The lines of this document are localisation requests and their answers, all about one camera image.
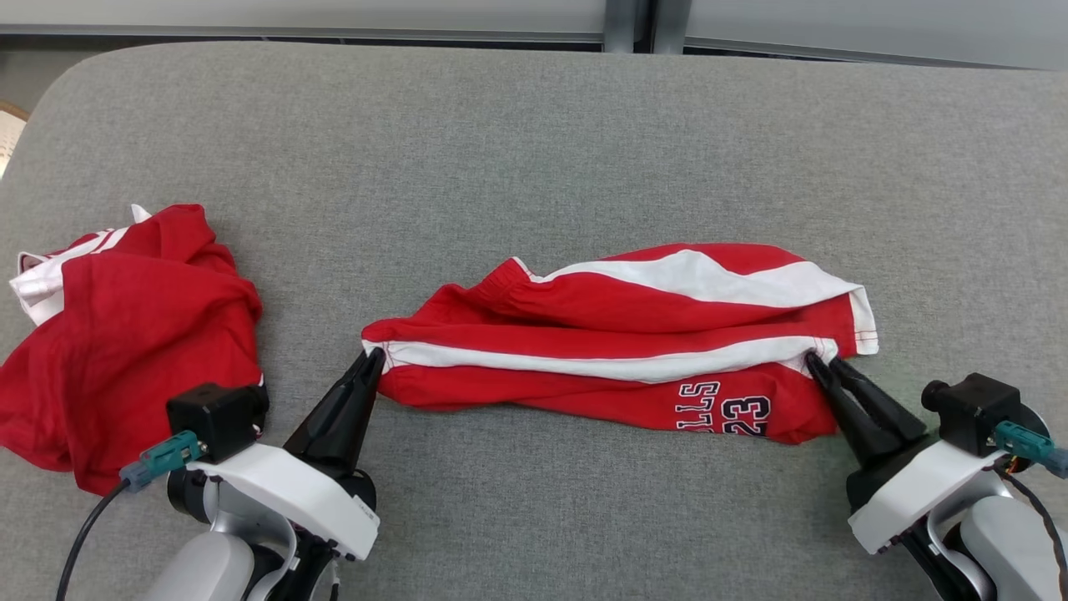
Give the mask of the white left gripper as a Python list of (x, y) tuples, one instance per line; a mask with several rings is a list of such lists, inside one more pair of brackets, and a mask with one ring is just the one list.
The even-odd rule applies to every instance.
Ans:
[(378, 516), (362, 499), (305, 462), (357, 466), (382, 371), (384, 350), (362, 351), (290, 433), (285, 450), (255, 442), (220, 463), (197, 461), (188, 468), (221, 477), (314, 536), (335, 541), (343, 557), (366, 560), (378, 537)]

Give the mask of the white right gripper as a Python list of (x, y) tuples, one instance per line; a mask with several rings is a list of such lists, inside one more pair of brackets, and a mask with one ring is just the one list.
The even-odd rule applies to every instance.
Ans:
[[(862, 466), (927, 437), (922, 420), (844, 359), (824, 362), (808, 351), (805, 366)], [(941, 522), (985, 496), (1006, 496), (1007, 488), (993, 472), (1003, 457), (1006, 452), (999, 449), (977, 457), (949, 442), (934, 442), (852, 513), (848, 523), (855, 540), (866, 553), (879, 554), (922, 518)]]

